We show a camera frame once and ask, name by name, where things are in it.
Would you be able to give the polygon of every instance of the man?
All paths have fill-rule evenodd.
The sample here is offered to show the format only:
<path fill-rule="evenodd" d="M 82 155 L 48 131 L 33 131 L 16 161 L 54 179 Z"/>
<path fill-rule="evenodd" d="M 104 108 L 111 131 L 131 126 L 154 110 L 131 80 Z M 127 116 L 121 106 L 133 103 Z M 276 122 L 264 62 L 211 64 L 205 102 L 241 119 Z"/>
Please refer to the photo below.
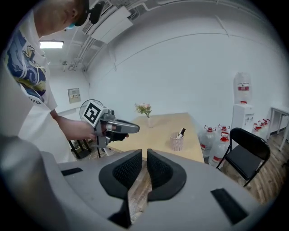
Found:
<path fill-rule="evenodd" d="M 45 0 L 27 15 L 4 56 L 6 68 L 33 103 L 18 136 L 35 144 L 40 151 L 52 153 L 58 163 L 75 160 L 67 140 L 95 140 L 95 134 L 88 123 L 56 113 L 48 63 L 38 41 L 68 26 L 81 26 L 88 14 L 89 0 Z"/>

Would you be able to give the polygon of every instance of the ceiling light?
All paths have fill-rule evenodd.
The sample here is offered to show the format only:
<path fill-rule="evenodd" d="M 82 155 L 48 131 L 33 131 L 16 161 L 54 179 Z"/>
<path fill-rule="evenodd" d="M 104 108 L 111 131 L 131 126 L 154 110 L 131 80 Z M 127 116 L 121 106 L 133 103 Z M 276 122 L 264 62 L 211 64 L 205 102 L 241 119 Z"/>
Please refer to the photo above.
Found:
<path fill-rule="evenodd" d="M 56 48 L 61 49 L 63 41 L 40 41 L 40 49 Z"/>

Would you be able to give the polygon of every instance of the white t-shirt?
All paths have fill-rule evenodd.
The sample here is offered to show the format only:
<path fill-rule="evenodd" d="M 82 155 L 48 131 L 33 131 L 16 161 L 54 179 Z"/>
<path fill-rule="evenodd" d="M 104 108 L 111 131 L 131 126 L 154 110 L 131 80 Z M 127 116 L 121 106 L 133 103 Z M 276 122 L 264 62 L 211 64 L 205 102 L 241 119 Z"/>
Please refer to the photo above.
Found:
<path fill-rule="evenodd" d="M 15 32 L 4 59 L 6 68 L 33 103 L 18 136 L 40 151 L 52 153 L 57 163 L 75 161 L 65 135 L 50 115 L 57 104 L 49 86 L 50 72 L 40 49 L 33 12 Z"/>

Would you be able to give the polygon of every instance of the air vent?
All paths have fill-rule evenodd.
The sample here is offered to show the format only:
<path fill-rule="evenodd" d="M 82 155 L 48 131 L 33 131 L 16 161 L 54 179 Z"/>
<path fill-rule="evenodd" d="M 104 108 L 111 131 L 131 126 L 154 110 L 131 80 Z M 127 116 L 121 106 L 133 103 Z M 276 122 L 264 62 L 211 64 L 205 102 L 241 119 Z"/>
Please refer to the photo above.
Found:
<path fill-rule="evenodd" d="M 111 4 L 111 2 L 110 1 L 105 1 L 105 5 L 104 5 L 104 7 L 103 7 L 103 12 L 102 12 L 102 14 L 101 14 L 101 17 L 107 12 L 107 10 L 108 9 L 110 9 L 111 7 L 112 7 L 113 5 Z M 87 20 L 87 22 L 86 22 L 86 24 L 84 25 L 84 27 L 83 27 L 83 29 L 82 29 L 82 31 L 83 31 L 83 33 L 84 34 L 87 34 L 87 32 L 89 31 L 89 29 L 92 27 L 92 23 L 91 23 L 91 21 L 90 20 Z"/>

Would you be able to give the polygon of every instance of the white wall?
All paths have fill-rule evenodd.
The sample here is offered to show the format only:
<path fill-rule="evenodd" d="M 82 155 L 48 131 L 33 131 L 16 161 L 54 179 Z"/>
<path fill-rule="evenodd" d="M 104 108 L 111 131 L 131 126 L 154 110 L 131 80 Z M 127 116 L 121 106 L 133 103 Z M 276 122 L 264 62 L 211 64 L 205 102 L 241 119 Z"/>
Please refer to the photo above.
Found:
<path fill-rule="evenodd" d="M 278 35 L 229 6 L 162 6 L 141 16 L 110 47 L 117 70 L 102 49 L 88 69 L 90 96 L 125 120 L 138 116 L 135 103 L 145 102 L 152 114 L 189 112 L 199 129 L 231 125 L 237 72 L 252 77 L 256 119 L 269 118 L 274 102 L 289 106 L 289 59 Z"/>
<path fill-rule="evenodd" d="M 50 87 L 57 102 L 56 112 L 71 120 L 80 120 L 79 107 L 89 99 L 89 83 L 81 71 L 63 72 L 50 68 Z M 68 89 L 79 88 L 80 102 L 69 103 Z"/>

